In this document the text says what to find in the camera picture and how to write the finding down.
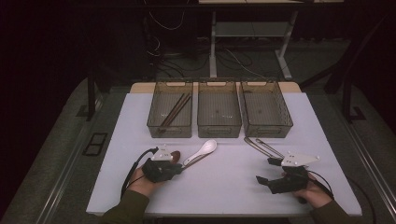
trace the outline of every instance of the white spoon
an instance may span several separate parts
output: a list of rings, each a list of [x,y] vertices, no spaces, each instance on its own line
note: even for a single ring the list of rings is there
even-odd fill
[[[213,139],[207,140],[202,145],[201,149],[199,149],[195,154],[193,154],[192,156],[188,157],[186,160],[183,161],[183,165],[187,166],[191,161],[194,161],[198,157],[202,157],[204,155],[212,153],[216,149],[217,146],[218,146],[218,143],[215,140],[213,140]]]

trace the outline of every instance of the clear plastic bin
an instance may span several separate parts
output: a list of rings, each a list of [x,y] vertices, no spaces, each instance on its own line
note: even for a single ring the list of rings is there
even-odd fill
[[[246,137],[284,138],[293,126],[278,83],[272,79],[246,79],[239,89]]]
[[[198,87],[198,136],[237,138],[242,126],[235,81],[201,78]]]
[[[148,115],[153,138],[190,138],[192,79],[164,79],[156,82]]]

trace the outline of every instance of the dark background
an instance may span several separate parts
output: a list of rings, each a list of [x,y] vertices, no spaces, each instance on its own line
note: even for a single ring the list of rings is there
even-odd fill
[[[392,2],[383,1],[381,5],[378,1],[368,2],[370,7],[362,7],[358,18],[355,9],[305,11],[299,14],[293,39],[354,39],[387,14]],[[151,23],[144,26],[145,12],[87,10],[81,13],[67,2],[1,0],[0,3],[2,216],[66,100],[88,72],[96,74],[101,91],[152,80],[153,68],[149,65],[152,61],[146,53],[149,34],[160,32],[157,35],[168,36],[169,46],[184,49],[186,55],[193,56],[196,36],[209,36],[210,13],[187,14],[185,22],[189,25],[183,25],[180,33],[175,34],[161,33]],[[157,13],[156,16],[170,23],[179,20],[166,12]],[[245,20],[249,16],[238,13],[233,19]],[[396,132],[392,110],[396,97],[393,21],[395,15],[390,13],[360,55],[352,75]]]

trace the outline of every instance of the chopsticks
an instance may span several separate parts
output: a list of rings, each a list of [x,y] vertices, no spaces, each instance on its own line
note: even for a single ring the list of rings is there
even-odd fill
[[[178,99],[175,106],[172,108],[171,112],[169,112],[168,116],[163,120],[160,127],[167,127],[169,126],[172,121],[177,117],[178,113],[180,113],[181,109],[184,105],[190,100],[191,94],[190,93],[183,93],[180,98]]]

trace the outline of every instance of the floor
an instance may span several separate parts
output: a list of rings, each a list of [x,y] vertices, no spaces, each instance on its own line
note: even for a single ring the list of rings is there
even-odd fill
[[[157,77],[208,77],[208,42],[199,39],[198,56],[186,58],[168,49],[158,65]],[[218,77],[276,77],[283,80],[274,49],[278,39],[220,39],[217,43]],[[301,40],[291,42],[286,61],[293,76],[301,83],[337,62],[348,46],[346,40]],[[341,91],[324,92],[326,78],[304,88],[317,113],[333,152],[361,204],[367,223],[395,223],[389,206],[395,204],[396,138],[384,120],[353,88],[352,105],[365,120],[346,122],[341,115]],[[130,87],[118,86],[110,92],[97,92],[97,112],[86,121],[86,80],[70,95],[64,111],[41,148],[34,165],[24,179],[1,223],[97,223],[98,217],[85,212],[106,147],[117,122],[125,94]],[[96,157],[82,155],[94,133],[107,133]],[[367,160],[375,167],[368,167]],[[313,223],[310,217],[287,219],[148,219],[147,223]]]

